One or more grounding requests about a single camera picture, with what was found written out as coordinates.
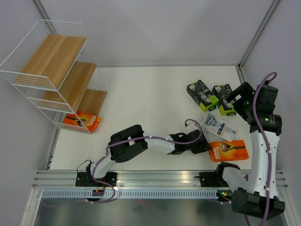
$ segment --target gillette razor package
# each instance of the gillette razor package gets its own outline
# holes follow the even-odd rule
[[[229,84],[213,86],[212,92],[219,99],[218,108],[221,115],[236,115],[236,111],[233,108],[235,99],[229,103],[224,99],[227,94],[232,92]]]
[[[187,86],[186,91],[202,109],[203,112],[209,110],[212,111],[216,108],[219,100],[218,98],[208,89],[208,87],[201,81],[198,80]]]
[[[246,145],[243,140],[218,141],[210,143],[209,151],[211,161],[237,161],[249,158]]]
[[[222,119],[208,114],[207,112],[203,113],[199,123],[203,130],[213,133],[218,137],[230,142],[233,140],[237,131],[236,126],[233,126]]]

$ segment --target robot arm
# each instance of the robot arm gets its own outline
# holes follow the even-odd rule
[[[223,162],[218,166],[216,175],[226,181],[233,192],[231,203],[233,211],[258,218],[264,218],[267,199],[269,199],[267,219],[273,218],[285,210],[285,203],[278,199],[275,179],[276,153],[282,126],[281,117],[273,114],[277,91],[278,89],[275,87],[268,84],[263,85],[256,101],[256,112],[270,145],[269,153],[263,134],[254,118],[253,88],[244,82],[226,97],[226,101],[229,102],[236,96],[241,96],[233,106],[250,125],[253,147],[252,170],[250,178],[246,181],[239,167]]]
[[[194,154],[211,150],[211,146],[206,141],[204,134],[194,122],[186,124],[187,134],[170,134],[167,137],[155,137],[148,132],[144,132],[141,125],[134,125],[111,136],[109,146],[122,143],[109,148],[108,154],[101,163],[92,163],[90,172],[95,178],[103,178],[106,173],[116,164],[126,162],[146,151],[147,149],[156,150],[164,154],[182,154],[191,150]]]

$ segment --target white wall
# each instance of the white wall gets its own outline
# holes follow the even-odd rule
[[[83,23],[101,66],[238,64],[272,0],[41,0]]]
[[[278,72],[275,113],[283,121],[277,167],[283,169],[301,216],[301,1],[282,1],[248,59],[244,72],[256,87],[269,72]]]
[[[31,0],[0,5],[0,61],[39,19]],[[47,161],[53,124],[0,76],[0,225],[19,225],[37,169]]]

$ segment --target white table surface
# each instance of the white table surface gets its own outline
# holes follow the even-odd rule
[[[99,130],[90,135],[67,129],[60,131],[51,170],[74,170],[84,160],[97,161],[105,153],[110,136],[135,124],[153,135],[165,136],[183,132],[187,118],[199,119],[202,110],[186,92],[188,84],[201,79],[210,89],[229,83],[240,85],[234,66],[171,66],[101,68],[108,94],[100,111]],[[241,169],[251,169],[252,143],[248,124],[239,116],[220,116],[218,109],[210,114],[238,127],[236,139],[245,141],[250,158],[232,161]],[[219,137],[204,132],[208,142]],[[116,164],[112,170],[214,170],[208,152],[166,155],[146,150],[134,159]]]

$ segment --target wooden shelf board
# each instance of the wooden shelf board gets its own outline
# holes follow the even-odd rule
[[[95,68],[96,64],[76,61],[59,89],[61,95],[74,111],[79,106]],[[42,99],[65,103],[61,96],[54,91],[46,91]]]
[[[47,76],[59,88],[85,41],[83,37],[49,34],[20,72]],[[20,74],[15,82],[26,83],[26,80],[30,85],[45,81]]]
[[[86,89],[77,110],[98,116],[106,95],[105,91]]]

